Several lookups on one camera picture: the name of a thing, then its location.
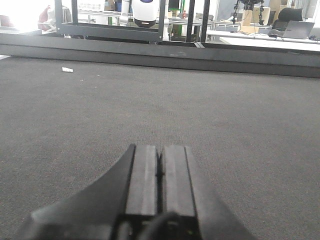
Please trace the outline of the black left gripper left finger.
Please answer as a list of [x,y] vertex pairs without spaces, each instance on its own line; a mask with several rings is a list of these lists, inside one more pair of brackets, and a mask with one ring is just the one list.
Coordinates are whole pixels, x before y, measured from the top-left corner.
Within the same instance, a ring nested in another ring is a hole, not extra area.
[[157,214],[157,151],[131,144],[98,180],[72,196],[33,211],[17,240],[111,240],[120,222],[140,224]]

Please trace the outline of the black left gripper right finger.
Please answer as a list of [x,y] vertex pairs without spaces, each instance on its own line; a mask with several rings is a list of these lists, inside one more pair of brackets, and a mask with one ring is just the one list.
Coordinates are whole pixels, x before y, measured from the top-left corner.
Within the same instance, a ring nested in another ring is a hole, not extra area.
[[189,237],[194,240],[256,239],[221,201],[190,147],[165,146],[161,160],[162,209],[181,217]]

